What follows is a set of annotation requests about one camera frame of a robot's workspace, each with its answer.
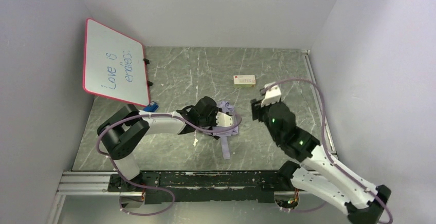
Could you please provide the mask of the light purple folding umbrella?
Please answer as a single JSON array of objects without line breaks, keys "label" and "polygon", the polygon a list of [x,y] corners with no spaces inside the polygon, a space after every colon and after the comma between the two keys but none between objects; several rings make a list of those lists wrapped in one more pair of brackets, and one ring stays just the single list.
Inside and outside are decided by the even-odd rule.
[{"label": "light purple folding umbrella", "polygon": [[[227,115],[233,115],[235,113],[235,107],[230,104],[229,101],[219,101],[217,104],[218,108],[221,109],[222,113]],[[230,121],[226,124],[227,126],[214,126],[208,129],[212,132],[203,132],[205,135],[212,136],[219,141],[222,149],[222,156],[224,160],[229,160],[231,157],[228,138],[239,134],[239,127],[234,126],[235,121]]]}]

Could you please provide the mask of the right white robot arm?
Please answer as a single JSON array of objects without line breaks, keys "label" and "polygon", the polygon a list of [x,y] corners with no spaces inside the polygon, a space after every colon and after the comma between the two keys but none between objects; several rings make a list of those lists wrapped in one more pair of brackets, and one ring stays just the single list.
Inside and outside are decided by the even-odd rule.
[{"label": "right white robot arm", "polygon": [[321,142],[296,125],[283,102],[250,102],[253,120],[264,123],[278,148],[291,158],[278,170],[281,187],[309,192],[343,212],[350,223],[379,223],[391,190],[353,173]]}]

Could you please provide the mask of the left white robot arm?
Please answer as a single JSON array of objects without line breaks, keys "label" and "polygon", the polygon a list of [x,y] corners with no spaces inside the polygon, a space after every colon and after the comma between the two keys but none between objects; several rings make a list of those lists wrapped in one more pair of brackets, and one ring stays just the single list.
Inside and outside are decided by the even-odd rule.
[{"label": "left white robot arm", "polygon": [[170,113],[140,111],[128,104],[113,114],[97,129],[99,153],[109,156],[115,169],[134,184],[144,185],[138,164],[133,155],[146,135],[192,133],[196,128],[210,130],[217,125],[222,108],[208,96],[195,105],[188,105]]}]

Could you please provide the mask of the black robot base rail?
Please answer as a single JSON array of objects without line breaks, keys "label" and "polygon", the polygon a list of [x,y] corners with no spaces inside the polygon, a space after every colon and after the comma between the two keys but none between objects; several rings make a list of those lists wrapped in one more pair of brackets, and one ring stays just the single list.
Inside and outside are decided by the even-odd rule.
[{"label": "black robot base rail", "polygon": [[144,194],[145,204],[209,201],[274,203],[275,194],[292,194],[294,187],[277,170],[262,171],[142,171],[136,185],[112,174],[107,191],[121,196]]}]

